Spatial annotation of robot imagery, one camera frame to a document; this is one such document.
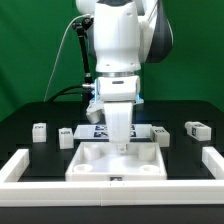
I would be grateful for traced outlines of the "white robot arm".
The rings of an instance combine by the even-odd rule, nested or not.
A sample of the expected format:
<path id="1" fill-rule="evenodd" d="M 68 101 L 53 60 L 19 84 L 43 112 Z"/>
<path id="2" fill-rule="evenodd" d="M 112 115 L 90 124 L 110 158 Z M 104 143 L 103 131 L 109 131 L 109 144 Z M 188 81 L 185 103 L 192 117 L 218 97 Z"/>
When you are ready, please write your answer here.
<path id="1" fill-rule="evenodd" d="M 172 29 L 162 0 L 76 0 L 76 6 L 93 21 L 88 41 L 98 73 L 86 115 L 92 123 L 104 116 L 109 142 L 124 153 L 133 106 L 142 102 L 137 72 L 169 54 Z"/>

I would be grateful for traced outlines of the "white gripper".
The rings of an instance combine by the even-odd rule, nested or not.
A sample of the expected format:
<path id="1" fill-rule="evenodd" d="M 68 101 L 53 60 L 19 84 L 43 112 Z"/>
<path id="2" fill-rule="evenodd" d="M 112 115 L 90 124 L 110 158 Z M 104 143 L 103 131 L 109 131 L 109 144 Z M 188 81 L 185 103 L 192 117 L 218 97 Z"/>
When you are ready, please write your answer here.
<path id="1" fill-rule="evenodd" d="M 133 107 L 142 103 L 139 98 L 140 78 L 99 77 L 95 81 L 95 96 L 86 110 L 86 116 L 92 124 L 105 116 L 109 141 L 118 144 L 120 153 L 127 152 L 130 142 Z"/>

